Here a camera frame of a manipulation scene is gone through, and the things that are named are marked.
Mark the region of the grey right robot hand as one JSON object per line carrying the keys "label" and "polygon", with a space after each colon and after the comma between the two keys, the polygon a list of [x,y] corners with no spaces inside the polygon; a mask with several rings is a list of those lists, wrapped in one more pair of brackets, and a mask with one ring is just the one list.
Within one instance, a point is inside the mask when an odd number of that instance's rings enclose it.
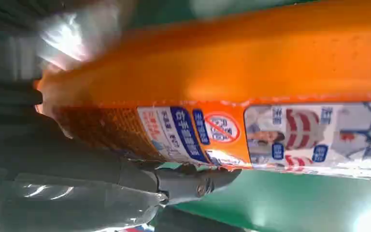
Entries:
{"label": "grey right robot hand", "polygon": [[163,205],[200,200],[240,171],[140,168],[66,138],[36,113],[0,112],[0,232],[100,232],[150,222]]}

